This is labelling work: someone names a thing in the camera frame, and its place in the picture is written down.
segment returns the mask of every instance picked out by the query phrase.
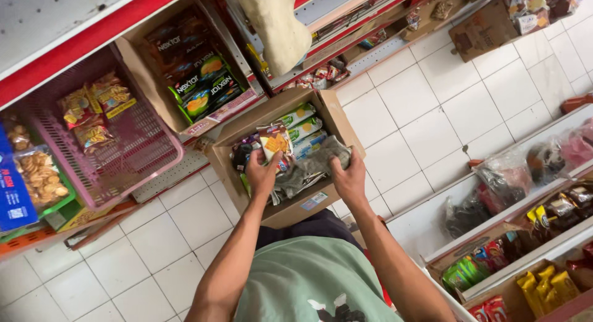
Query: person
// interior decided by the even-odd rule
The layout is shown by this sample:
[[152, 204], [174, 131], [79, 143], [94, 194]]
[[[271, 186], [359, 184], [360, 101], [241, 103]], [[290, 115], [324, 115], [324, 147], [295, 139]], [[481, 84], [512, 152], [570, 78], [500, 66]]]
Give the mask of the person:
[[[282, 152], [275, 154], [276, 163]], [[438, 289], [397, 244], [365, 197], [365, 165], [356, 150], [342, 169], [330, 159], [337, 193], [348, 206], [370, 253], [341, 234], [327, 214], [279, 230], [287, 240], [258, 239], [275, 166], [263, 167], [261, 149], [246, 168], [251, 202], [198, 284], [186, 322], [211, 321], [447, 321], [453, 313]], [[327, 224], [334, 235], [307, 235]], [[383, 299], [377, 275], [401, 318]]]

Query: green t-shirt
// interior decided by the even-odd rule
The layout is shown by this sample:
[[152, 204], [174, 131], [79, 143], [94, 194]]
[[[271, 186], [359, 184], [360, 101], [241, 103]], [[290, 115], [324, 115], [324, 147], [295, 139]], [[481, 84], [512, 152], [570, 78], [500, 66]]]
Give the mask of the green t-shirt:
[[354, 245], [301, 236], [257, 250], [235, 321], [395, 321], [373, 266]]

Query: hand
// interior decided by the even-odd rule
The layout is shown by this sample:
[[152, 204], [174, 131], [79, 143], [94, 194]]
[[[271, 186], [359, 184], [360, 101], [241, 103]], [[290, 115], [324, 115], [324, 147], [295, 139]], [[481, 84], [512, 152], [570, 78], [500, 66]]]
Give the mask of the hand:
[[336, 191], [348, 208], [368, 203], [365, 196], [365, 163], [356, 149], [352, 149], [350, 167], [346, 170], [342, 169], [340, 159], [336, 157], [330, 159], [330, 167]]
[[276, 164], [282, 158], [282, 151], [276, 152], [267, 166], [263, 167], [262, 163], [266, 159], [263, 150], [256, 149], [249, 155], [249, 163], [245, 174], [247, 174], [247, 181], [251, 186], [251, 198], [262, 197], [267, 200], [274, 183], [276, 182]]

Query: white tile floor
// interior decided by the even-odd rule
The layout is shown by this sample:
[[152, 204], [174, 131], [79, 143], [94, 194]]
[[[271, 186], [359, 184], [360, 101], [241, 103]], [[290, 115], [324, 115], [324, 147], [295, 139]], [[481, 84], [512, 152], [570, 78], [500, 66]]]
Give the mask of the white tile floor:
[[[585, 0], [577, 15], [470, 63], [441, 30], [339, 89], [367, 148], [374, 211], [396, 215], [468, 173], [469, 159], [559, 117], [564, 99], [593, 90], [591, 43]], [[80, 251], [57, 244], [1, 263], [0, 321], [180, 322], [238, 218], [206, 168]]]

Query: pink plastic basket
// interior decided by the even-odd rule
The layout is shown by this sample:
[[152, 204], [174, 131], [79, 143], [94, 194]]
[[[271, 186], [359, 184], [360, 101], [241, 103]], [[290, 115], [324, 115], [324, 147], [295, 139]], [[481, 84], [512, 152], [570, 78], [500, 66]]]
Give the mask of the pink plastic basket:
[[[57, 100], [114, 70], [137, 103], [110, 119], [116, 142], [85, 155], [66, 128]], [[19, 102], [93, 211], [114, 206], [145, 182], [181, 161], [181, 142], [159, 118], [115, 45], [108, 45], [41, 86]]]

